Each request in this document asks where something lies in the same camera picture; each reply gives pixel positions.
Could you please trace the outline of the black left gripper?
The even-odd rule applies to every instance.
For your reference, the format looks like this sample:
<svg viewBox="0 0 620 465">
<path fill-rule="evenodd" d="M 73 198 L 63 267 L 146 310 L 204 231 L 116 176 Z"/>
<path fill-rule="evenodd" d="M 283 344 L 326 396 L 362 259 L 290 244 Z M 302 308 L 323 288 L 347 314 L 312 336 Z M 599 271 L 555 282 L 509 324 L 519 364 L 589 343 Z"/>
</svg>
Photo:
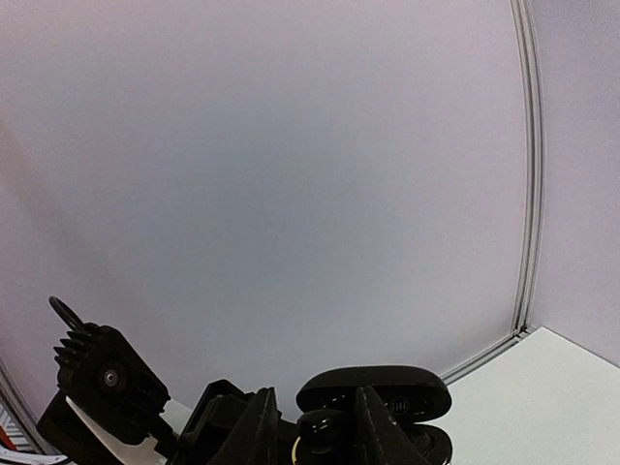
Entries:
<svg viewBox="0 0 620 465">
<path fill-rule="evenodd" d="M 254 392 L 244 392 L 228 380 L 208 384 L 179 436 L 169 464 L 207 464 L 224 445 L 254 396 Z"/>
</svg>

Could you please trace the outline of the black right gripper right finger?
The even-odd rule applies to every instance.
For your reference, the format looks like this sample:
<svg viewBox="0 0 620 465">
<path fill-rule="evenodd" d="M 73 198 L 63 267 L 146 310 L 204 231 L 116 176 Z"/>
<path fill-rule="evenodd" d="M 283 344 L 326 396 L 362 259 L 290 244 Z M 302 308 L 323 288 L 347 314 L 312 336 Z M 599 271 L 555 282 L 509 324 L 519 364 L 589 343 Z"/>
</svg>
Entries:
<svg viewBox="0 0 620 465">
<path fill-rule="evenodd" d="M 356 389 L 356 464 L 428 464 L 372 387 Z"/>
</svg>

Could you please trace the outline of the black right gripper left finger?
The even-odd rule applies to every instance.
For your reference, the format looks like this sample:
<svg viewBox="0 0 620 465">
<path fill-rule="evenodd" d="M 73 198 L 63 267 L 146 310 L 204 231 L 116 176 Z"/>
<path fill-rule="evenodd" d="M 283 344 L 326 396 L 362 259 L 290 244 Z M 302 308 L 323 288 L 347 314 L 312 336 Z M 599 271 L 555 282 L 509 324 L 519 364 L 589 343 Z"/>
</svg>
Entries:
<svg viewBox="0 0 620 465">
<path fill-rule="evenodd" d="M 275 389 L 261 388 L 227 440 L 213 456 L 213 464 L 267 465 L 278 463 L 279 415 Z"/>
</svg>

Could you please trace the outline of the small black charging case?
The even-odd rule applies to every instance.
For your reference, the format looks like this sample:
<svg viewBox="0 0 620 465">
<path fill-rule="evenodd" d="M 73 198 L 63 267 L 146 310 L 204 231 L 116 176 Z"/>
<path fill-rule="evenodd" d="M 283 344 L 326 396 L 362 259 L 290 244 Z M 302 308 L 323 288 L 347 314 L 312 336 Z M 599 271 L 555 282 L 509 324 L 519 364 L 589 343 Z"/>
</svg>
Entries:
<svg viewBox="0 0 620 465">
<path fill-rule="evenodd" d="M 436 374 L 382 365 L 328 370 L 296 395 L 293 464 L 450 464 L 453 445 L 429 422 L 452 398 Z"/>
</svg>

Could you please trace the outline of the black stem earbud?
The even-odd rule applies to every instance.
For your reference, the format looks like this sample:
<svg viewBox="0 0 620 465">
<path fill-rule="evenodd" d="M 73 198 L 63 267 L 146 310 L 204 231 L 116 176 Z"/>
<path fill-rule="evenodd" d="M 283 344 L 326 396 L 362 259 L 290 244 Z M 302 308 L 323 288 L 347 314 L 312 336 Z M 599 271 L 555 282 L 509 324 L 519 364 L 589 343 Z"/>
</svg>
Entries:
<svg viewBox="0 0 620 465">
<path fill-rule="evenodd" d="M 355 444 L 355 418 L 351 412 L 324 408 L 304 413 L 297 421 L 299 440 L 313 455 L 330 455 Z"/>
</svg>

